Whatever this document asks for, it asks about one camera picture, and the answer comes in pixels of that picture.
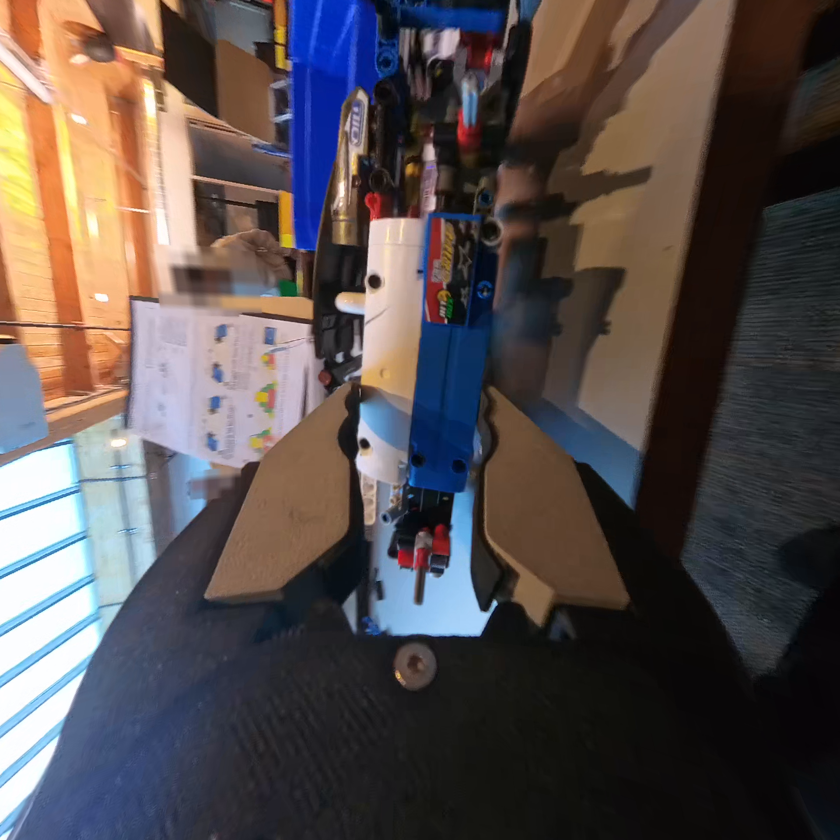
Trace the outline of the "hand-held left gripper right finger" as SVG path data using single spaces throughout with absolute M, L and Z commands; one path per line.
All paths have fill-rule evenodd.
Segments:
M 572 457 L 493 386 L 481 397 L 477 436 L 479 608 L 515 602 L 539 627 L 568 607 L 626 610 L 630 596 Z

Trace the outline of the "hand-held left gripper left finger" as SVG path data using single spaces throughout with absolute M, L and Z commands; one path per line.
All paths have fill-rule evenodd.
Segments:
M 364 536 L 355 465 L 361 389 L 338 388 L 259 462 L 205 591 L 209 602 L 280 601 Z

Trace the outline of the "toy brick car model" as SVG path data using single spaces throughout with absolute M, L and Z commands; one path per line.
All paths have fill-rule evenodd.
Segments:
M 480 458 L 497 176 L 540 2 L 372 5 L 375 80 L 342 105 L 318 231 L 316 345 L 335 383 L 344 335 L 360 331 L 356 468 L 392 487 L 387 554 L 420 606 Z

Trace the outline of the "grey desk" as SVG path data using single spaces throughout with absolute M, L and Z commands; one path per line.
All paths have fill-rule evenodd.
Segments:
M 749 252 L 817 19 L 837 2 L 541 2 L 500 172 L 574 285 L 563 330 L 505 339 L 498 387 L 555 425 L 679 560 Z

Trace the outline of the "printed instruction sheet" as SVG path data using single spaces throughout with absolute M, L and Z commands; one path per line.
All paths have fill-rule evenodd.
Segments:
M 241 468 L 326 399 L 309 320 L 132 298 L 128 427 Z

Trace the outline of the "blue storage bin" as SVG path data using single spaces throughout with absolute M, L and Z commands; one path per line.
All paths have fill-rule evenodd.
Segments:
M 290 178 L 297 248 L 317 246 L 322 207 L 338 148 L 340 113 L 353 89 L 371 93 L 376 15 L 372 2 L 292 1 Z

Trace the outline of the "clear acrylic sign holder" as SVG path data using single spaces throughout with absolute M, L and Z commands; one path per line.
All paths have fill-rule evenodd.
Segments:
M 269 116 L 272 122 L 272 144 L 281 156 L 291 156 L 291 127 L 293 120 L 291 79 L 280 76 L 269 85 Z

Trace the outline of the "brown cardboard panel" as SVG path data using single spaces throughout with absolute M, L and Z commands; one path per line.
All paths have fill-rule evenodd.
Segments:
M 217 117 L 266 144 L 275 141 L 272 71 L 253 54 L 219 39 L 215 45 Z

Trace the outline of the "black folding panel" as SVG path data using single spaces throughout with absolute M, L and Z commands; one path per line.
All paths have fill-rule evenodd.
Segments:
M 164 80 L 191 104 L 218 118 L 215 46 L 165 2 L 159 2 Z

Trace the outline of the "tall glass window wall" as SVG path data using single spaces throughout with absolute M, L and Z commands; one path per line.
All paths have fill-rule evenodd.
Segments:
M 69 441 L 1 469 L 1 828 L 40 781 L 100 639 Z

